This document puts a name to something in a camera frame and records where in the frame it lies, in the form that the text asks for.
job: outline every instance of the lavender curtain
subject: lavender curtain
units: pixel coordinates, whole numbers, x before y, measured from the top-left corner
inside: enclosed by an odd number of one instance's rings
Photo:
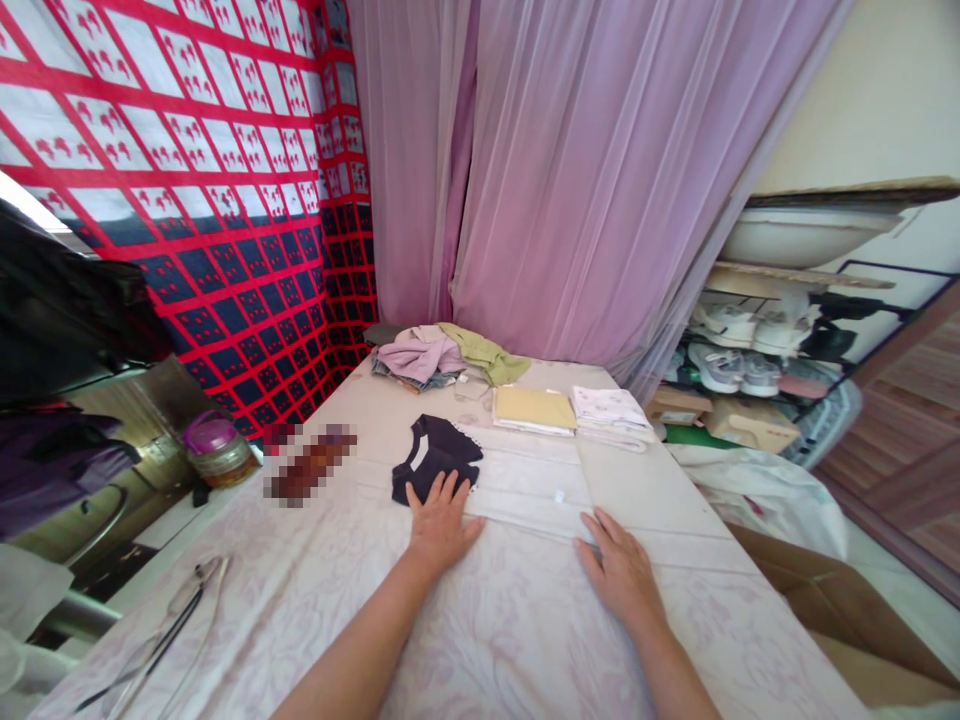
[[[384,317],[648,395],[851,5],[352,2]]]
[[[450,320],[448,283],[473,139],[479,5],[348,0],[348,10],[373,224],[383,233],[374,240],[381,317],[400,325]]]

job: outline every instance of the red quilt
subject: red quilt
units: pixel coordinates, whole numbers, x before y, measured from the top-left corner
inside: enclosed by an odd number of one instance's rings
[[[0,0],[0,167],[139,264],[251,439],[314,411],[376,321],[341,0]]]

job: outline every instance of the right hand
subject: right hand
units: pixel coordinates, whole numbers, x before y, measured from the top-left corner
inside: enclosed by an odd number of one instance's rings
[[[463,508],[470,495],[470,483],[460,485],[456,494],[457,471],[444,478],[440,473],[430,486],[423,504],[407,483],[407,502],[413,511],[413,527],[407,553],[417,559],[417,565],[426,568],[436,580],[467,554],[480,536],[486,518],[474,518],[463,525]]]
[[[593,589],[629,632],[669,632],[667,613],[646,550],[603,510],[596,508],[595,512],[599,522],[587,513],[580,513],[580,517],[597,541],[600,559],[589,544],[580,538],[574,540],[580,564]]]

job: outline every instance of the jar lid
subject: jar lid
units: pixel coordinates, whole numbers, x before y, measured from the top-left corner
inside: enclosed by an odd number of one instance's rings
[[[195,455],[222,450],[237,437],[233,423],[225,419],[207,420],[189,431],[184,437]]]

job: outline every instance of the tablecloth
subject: tablecloth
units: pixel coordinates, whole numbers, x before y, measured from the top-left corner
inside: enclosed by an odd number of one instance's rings
[[[601,368],[544,362],[534,362],[520,384],[564,392],[573,384],[615,387]],[[372,376],[366,360],[305,428],[319,434],[327,423],[354,424],[355,457],[299,509],[264,500],[261,478],[247,481],[36,717],[63,717],[113,679],[193,564],[215,553],[233,562],[195,678],[171,716],[269,716],[403,552],[409,510],[391,502],[376,478],[388,479],[406,457],[411,423],[426,412],[468,430],[488,426],[491,398],[457,397],[453,388],[415,396]],[[562,442],[576,447],[593,501],[648,547],[671,626],[725,717],[868,717],[659,443],[639,455]],[[358,473],[367,481],[356,482]],[[197,610],[131,717],[159,715],[211,609]],[[468,714],[653,716],[633,648],[590,588],[569,540],[490,522],[421,611],[383,716]]]

